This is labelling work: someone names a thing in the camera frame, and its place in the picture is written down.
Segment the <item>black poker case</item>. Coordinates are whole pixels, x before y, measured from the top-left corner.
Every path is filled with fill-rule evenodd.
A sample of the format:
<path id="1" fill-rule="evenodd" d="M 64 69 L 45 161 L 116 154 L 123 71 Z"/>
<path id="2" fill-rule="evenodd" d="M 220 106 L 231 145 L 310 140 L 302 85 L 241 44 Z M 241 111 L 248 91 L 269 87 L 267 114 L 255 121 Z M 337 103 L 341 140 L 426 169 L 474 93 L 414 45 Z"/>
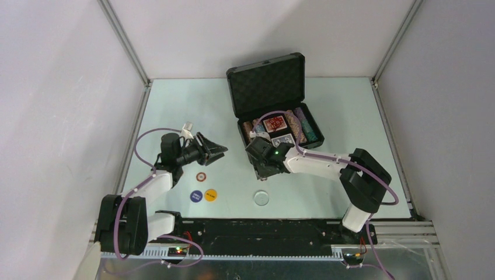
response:
<path id="1" fill-rule="evenodd" d="M 233 112 L 237 120 L 238 130 L 245 146 L 246 138 L 242 124 L 246 121 L 258 122 L 275 116 L 283 116 L 288 128 L 269 133 L 270 138 L 285 134 L 294 134 L 285 117 L 287 110 L 301 107 L 312 126 L 318 140 L 299 143 L 302 148 L 313 149 L 322 146 L 325 137 L 318 127 L 313 115 L 304 103 L 305 98 L 305 57 L 294 52 L 282 57 L 255 62 L 253 64 L 235 66 L 226 71 L 226 78 L 231 95 Z M 297 118 L 302 133 L 302 125 Z"/>

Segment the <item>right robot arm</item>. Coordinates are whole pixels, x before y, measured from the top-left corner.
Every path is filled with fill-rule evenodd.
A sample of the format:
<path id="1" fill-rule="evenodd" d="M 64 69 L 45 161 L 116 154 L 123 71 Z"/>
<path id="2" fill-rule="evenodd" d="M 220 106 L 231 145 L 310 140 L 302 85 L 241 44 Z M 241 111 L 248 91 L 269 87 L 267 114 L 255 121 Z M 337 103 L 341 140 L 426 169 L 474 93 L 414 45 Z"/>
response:
<path id="1" fill-rule="evenodd" d="M 245 151 L 261 179 L 303 173 L 340 182 L 350 201 L 339 229 L 345 243 L 354 244 L 362 238 L 362 228 L 384 205 L 386 192 L 394 199 L 392 205 L 398 203 L 398 196 L 390 187 L 391 175 L 364 149 L 339 155 L 307 150 L 292 143 L 274 145 L 255 137 Z"/>

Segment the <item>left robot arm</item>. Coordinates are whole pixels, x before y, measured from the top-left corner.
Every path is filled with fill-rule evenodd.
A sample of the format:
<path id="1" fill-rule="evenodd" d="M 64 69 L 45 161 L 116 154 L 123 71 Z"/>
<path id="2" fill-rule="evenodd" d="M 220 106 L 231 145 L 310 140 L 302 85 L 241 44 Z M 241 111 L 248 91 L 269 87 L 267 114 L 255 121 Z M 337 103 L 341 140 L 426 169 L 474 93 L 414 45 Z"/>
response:
<path id="1" fill-rule="evenodd" d="M 121 259 L 143 253 L 148 242 L 163 236 L 171 243 L 184 237 L 184 226 L 168 212 L 150 214 L 148 208 L 173 189 L 183 175 L 183 166 L 198 163 L 208 166 L 222 158 L 228 148 L 207 139 L 202 133 L 192 135 L 185 129 L 165 129 L 160 152 L 149 176 L 127 193 L 106 195 L 100 204 L 95 243 L 102 252 Z"/>

